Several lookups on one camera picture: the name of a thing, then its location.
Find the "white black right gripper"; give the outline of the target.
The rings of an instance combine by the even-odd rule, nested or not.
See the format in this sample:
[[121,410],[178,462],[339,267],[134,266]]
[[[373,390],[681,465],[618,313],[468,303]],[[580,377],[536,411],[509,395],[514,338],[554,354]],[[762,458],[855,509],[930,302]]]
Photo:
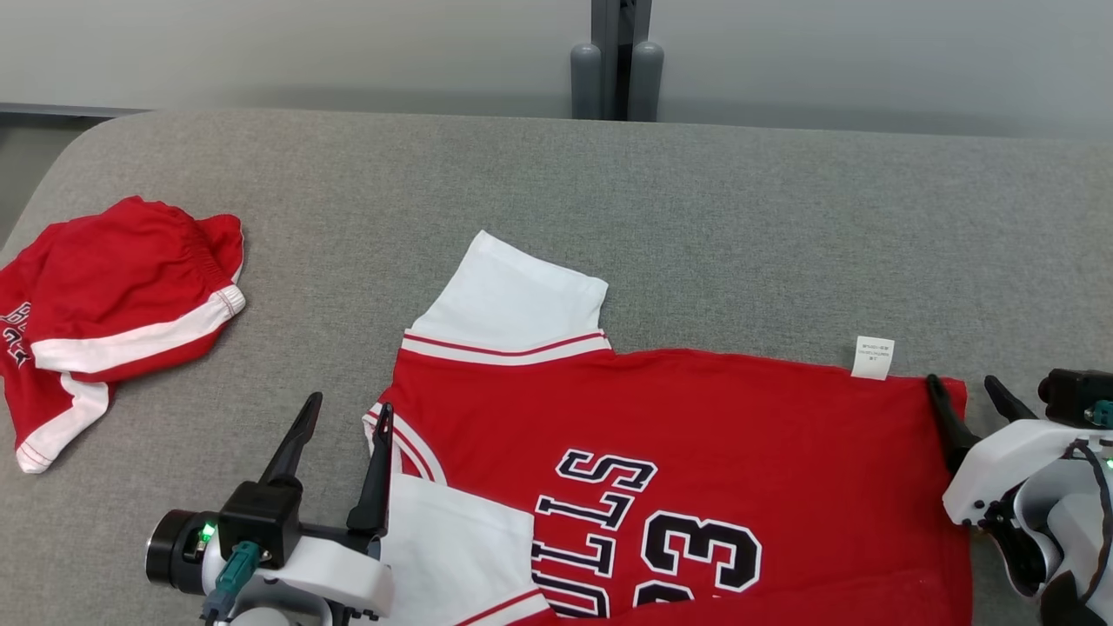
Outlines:
[[943,493],[943,507],[953,524],[977,524],[983,513],[976,503],[989,506],[1058,460],[1077,440],[1086,443],[1089,431],[1037,419],[997,376],[985,376],[991,404],[1009,426],[979,441],[956,412],[949,389],[940,376],[926,376],[930,409],[940,440],[943,463],[954,476]]

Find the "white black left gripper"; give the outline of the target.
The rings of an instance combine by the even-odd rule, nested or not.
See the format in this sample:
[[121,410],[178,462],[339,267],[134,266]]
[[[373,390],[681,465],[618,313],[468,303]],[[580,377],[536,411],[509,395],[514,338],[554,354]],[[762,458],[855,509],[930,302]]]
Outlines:
[[[270,457],[259,483],[301,488],[296,471],[311,442],[323,403],[313,392]],[[393,464],[394,410],[381,407],[370,436],[370,467],[357,506],[349,509],[347,531],[303,524],[302,538],[285,566],[262,570],[262,606],[316,618],[387,618],[394,609],[394,573],[380,560],[380,542],[362,536],[386,536],[390,529],[390,481]]]

